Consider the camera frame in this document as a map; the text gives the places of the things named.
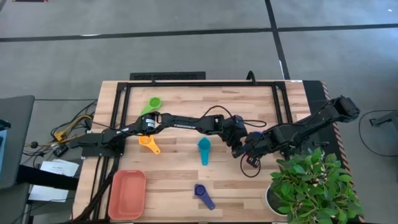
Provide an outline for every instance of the yellow measuring spoon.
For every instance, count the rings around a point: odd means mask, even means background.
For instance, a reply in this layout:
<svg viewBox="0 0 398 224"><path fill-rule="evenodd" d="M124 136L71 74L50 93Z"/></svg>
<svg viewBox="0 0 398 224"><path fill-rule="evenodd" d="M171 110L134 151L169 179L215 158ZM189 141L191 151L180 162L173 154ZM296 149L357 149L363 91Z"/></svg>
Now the yellow measuring spoon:
<svg viewBox="0 0 398 224"><path fill-rule="evenodd" d="M151 149L152 152L154 152L155 154L160 153L160 149L159 147L157 147L153 136L139 136L138 142L140 145L146 146Z"/></svg>

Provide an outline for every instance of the plant pot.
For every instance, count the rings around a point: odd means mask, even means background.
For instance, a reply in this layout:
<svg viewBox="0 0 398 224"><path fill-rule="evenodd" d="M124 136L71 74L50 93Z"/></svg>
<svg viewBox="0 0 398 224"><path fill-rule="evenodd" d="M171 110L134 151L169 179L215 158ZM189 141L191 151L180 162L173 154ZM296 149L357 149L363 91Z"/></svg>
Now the plant pot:
<svg viewBox="0 0 398 224"><path fill-rule="evenodd" d="M269 187L270 186L268 186L268 188L266 190L266 194L264 196L266 204L271 209L271 211L273 211L275 214L282 216L282 217L287 217L287 215L282 214L278 211L278 208L280 208L282 206L280 204L280 199L276 195L274 195L274 193L272 192L272 190Z"/></svg>

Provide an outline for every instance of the white paper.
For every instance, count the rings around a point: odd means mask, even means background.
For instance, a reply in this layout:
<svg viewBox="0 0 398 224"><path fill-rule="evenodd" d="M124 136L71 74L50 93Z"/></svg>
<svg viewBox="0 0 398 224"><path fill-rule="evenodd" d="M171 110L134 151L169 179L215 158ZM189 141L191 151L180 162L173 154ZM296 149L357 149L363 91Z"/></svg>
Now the white paper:
<svg viewBox="0 0 398 224"><path fill-rule="evenodd" d="M78 167L79 164L63 161L61 159L54 159L52 162L43 161L40 170L73 177L76 174ZM41 200L47 202L52 200L54 202L65 202L67 196L68 190L34 185L30 192L29 200Z"/></svg>

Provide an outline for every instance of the wooden tabletop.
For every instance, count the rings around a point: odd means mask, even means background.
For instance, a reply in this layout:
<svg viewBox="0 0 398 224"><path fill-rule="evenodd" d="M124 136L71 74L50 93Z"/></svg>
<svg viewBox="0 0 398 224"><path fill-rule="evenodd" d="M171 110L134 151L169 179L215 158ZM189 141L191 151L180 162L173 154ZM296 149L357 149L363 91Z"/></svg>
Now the wooden tabletop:
<svg viewBox="0 0 398 224"><path fill-rule="evenodd" d="M109 125L117 81L105 81L99 93L94 121ZM303 83L286 81L290 109L294 121L310 115ZM268 123L266 128L277 124L271 87L268 86L214 86L214 87L137 87L132 88L126 124L133 123L149 98L162 99L161 113L201 117L211 106L222 105L232 114L244 119L260 119ZM119 111L123 105L123 96ZM282 94L280 105L286 121ZM223 114L219 108L209 114ZM266 128L247 126L248 132ZM93 131L103 127L94 125ZM240 158L234 159L231 149L218 136L207 136L211 141L209 164L201 164L197 149L202 134L186 129L169 128L154 136L161 153L138 144L138 137L127 138L119 170L142 170L146 174L146 200L144 213L135 220L144 222L272 222L284 221L265 205L264 194L271 184L270 173L277 171L275 160L279 153L261 159L262 169L255 178L245 177L240 168ZM96 157L85 159L76 191L73 214L77 216L90 201L95 175ZM253 174L256 170L244 162L244 170ZM216 208L209 210L193 196L193 186L203 184ZM104 217L108 192L101 204L100 218Z"/></svg>

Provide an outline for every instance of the red plastic tray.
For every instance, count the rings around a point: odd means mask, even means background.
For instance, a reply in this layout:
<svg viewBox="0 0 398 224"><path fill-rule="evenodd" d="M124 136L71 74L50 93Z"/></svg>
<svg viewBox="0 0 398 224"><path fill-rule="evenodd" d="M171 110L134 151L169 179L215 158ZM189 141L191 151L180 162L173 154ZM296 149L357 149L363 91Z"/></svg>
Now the red plastic tray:
<svg viewBox="0 0 398 224"><path fill-rule="evenodd" d="M145 174L139 170L119 170L113 177L108 215L114 220L141 216L145 201Z"/></svg>

